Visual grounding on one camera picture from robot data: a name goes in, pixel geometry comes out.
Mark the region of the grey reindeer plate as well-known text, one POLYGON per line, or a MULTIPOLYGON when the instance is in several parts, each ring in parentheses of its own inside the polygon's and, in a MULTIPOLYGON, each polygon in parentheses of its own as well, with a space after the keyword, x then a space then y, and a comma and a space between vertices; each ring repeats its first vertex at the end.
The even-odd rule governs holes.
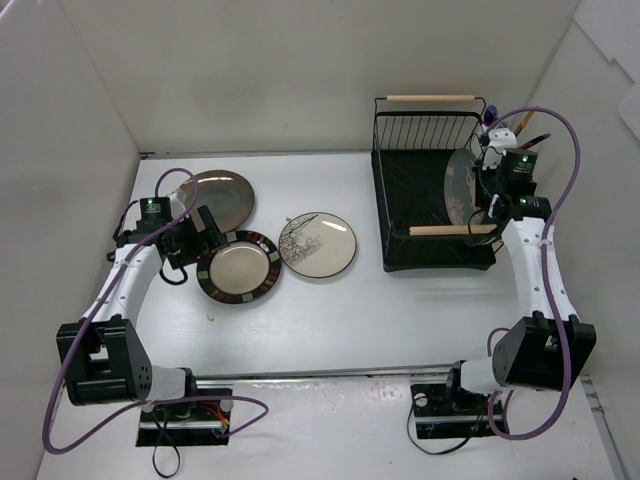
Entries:
POLYGON ((457 149, 450 156, 444 175, 444 202, 449 220, 454 225, 480 224, 483 213, 476 213, 476 157, 468 149, 457 149))

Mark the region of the black striped plate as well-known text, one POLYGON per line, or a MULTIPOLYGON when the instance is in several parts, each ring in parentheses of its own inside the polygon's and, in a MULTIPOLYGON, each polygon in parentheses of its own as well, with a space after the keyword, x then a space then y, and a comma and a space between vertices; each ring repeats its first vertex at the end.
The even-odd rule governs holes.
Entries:
POLYGON ((197 262, 196 278, 202 291, 227 305, 250 303, 265 296, 277 283, 282 259, 276 245, 251 230, 226 234, 228 244, 207 252, 197 262))

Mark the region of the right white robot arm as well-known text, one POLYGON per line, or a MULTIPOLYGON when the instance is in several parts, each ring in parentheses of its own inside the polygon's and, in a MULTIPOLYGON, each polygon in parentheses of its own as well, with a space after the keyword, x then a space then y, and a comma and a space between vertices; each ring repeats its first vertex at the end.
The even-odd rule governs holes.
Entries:
POLYGON ((489 357, 460 361, 442 388, 445 405, 464 412, 481 395, 509 388, 563 391, 575 383, 596 343, 580 321, 556 257, 552 207, 536 195, 535 152, 505 149, 476 169, 476 203, 495 224, 513 266, 521 317, 489 357))

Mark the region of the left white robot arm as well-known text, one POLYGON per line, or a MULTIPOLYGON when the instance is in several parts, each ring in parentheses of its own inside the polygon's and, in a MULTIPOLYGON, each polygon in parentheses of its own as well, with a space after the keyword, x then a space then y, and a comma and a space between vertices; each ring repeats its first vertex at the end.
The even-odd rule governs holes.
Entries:
POLYGON ((154 279, 169 264, 183 270, 226 239, 211 211, 194 206, 174 217, 167 197, 138 201, 133 230, 118 228, 112 269, 95 303, 75 323, 62 325, 56 342, 69 399, 76 406, 127 400, 158 403, 175 418, 191 418, 200 395, 187 367, 159 367, 137 333, 138 316, 154 279))

